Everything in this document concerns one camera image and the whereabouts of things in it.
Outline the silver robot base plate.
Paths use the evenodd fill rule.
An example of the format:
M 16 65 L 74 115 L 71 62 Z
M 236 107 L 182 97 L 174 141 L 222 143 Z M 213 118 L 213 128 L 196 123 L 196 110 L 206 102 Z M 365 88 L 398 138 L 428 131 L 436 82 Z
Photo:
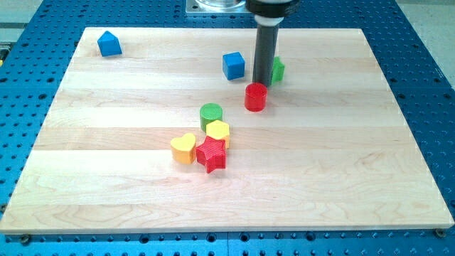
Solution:
M 248 13 L 244 0 L 185 0 L 186 13 L 203 14 L 245 14 Z

